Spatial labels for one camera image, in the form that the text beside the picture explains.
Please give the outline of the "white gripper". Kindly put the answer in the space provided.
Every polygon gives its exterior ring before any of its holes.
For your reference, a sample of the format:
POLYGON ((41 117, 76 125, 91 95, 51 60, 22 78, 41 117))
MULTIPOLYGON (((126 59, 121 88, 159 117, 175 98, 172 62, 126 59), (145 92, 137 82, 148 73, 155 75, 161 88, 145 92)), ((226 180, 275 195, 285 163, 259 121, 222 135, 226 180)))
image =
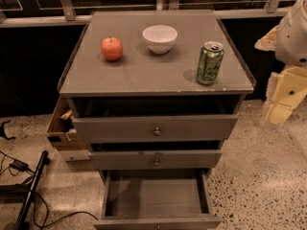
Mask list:
POLYGON ((284 124, 306 95, 307 70, 298 66, 283 70, 278 76, 265 120, 275 125, 284 124))

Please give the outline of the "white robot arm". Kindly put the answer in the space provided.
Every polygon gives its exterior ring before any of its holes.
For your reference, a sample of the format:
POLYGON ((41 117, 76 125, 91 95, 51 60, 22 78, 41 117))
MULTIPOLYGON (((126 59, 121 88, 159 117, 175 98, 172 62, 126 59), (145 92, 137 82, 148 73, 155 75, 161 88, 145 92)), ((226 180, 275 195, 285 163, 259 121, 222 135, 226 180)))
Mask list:
POLYGON ((279 74, 271 73, 264 115, 267 123, 283 125, 307 96, 307 0, 297 0, 254 47, 274 51, 285 64, 279 74))

